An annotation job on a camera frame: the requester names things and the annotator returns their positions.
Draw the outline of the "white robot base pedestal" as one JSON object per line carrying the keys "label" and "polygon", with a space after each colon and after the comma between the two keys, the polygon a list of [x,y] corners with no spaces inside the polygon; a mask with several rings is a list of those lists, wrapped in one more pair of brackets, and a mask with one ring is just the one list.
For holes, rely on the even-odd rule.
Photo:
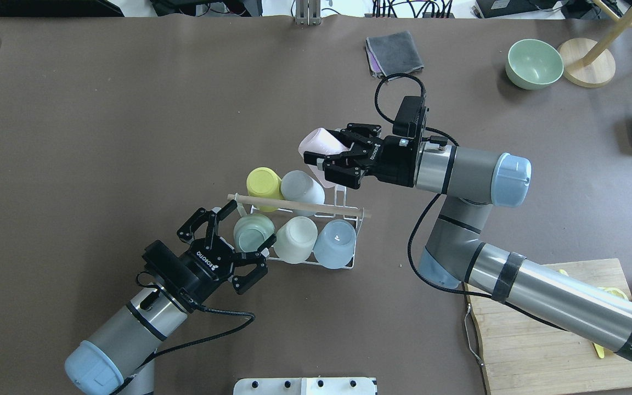
{"label": "white robot base pedestal", "polygon": [[372,377],[244,378],[233,394],[378,394]]}

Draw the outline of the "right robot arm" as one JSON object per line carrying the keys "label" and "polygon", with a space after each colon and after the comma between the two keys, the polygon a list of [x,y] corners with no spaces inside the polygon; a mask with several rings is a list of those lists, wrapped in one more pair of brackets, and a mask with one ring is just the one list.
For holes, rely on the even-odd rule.
{"label": "right robot arm", "polygon": [[542,264],[542,258],[632,258],[632,160],[552,133],[514,136],[502,152],[457,145],[423,127],[351,123],[317,128],[299,145],[326,180],[365,177],[443,200],[419,272],[447,291],[460,283],[632,362],[632,302]]}

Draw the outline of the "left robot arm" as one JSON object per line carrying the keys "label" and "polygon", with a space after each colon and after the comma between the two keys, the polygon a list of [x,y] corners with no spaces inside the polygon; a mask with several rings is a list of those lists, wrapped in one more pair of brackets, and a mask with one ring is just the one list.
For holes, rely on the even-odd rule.
{"label": "left robot arm", "polygon": [[230,200],[218,211],[203,207],[178,228],[180,241],[188,249],[180,256],[160,240],[143,253],[144,272],[153,281],[141,285],[140,292],[67,357],[65,372],[73,385],[86,394],[118,394],[162,352],[160,345],[192,312],[244,317],[238,327],[168,349],[210,342],[233,334],[255,320],[251,312],[233,312],[207,307],[204,302],[226,282],[239,295],[268,272],[265,252],[277,237],[268,235],[257,249],[238,252],[219,234],[225,220],[238,203]]}

